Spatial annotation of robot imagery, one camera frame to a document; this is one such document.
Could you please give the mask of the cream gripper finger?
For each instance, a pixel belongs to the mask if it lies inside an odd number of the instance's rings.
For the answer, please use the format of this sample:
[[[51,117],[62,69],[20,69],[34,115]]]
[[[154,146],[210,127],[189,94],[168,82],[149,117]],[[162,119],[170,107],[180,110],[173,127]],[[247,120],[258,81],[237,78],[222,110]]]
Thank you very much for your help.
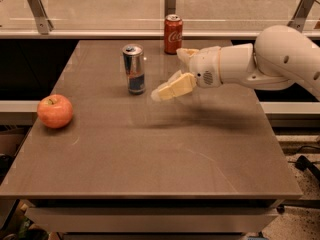
[[[199,52],[198,49],[179,48],[176,53],[179,60],[186,66],[190,72],[195,71],[192,57]]]
[[[196,87],[196,78],[192,73],[177,71],[167,82],[158,86],[151,93],[154,101],[160,102],[183,96]]]

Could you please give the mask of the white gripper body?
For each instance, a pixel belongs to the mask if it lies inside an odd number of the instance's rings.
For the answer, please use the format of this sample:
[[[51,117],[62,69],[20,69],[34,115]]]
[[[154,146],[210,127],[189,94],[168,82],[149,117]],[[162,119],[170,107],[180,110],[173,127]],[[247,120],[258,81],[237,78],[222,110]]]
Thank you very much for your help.
[[[189,70],[196,77],[201,88],[215,88],[222,85],[220,79],[221,47],[204,48],[196,52],[190,59]]]

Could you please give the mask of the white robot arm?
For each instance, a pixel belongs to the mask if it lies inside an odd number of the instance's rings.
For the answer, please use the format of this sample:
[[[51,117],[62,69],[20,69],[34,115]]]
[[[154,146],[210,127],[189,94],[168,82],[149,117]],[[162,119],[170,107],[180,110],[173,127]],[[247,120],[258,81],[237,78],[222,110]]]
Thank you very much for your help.
[[[291,27],[268,27],[253,44],[180,48],[177,56],[188,71],[174,73],[153,90],[153,100],[170,100],[197,86],[217,88],[223,84],[271,91],[298,84],[320,98],[320,47]]]

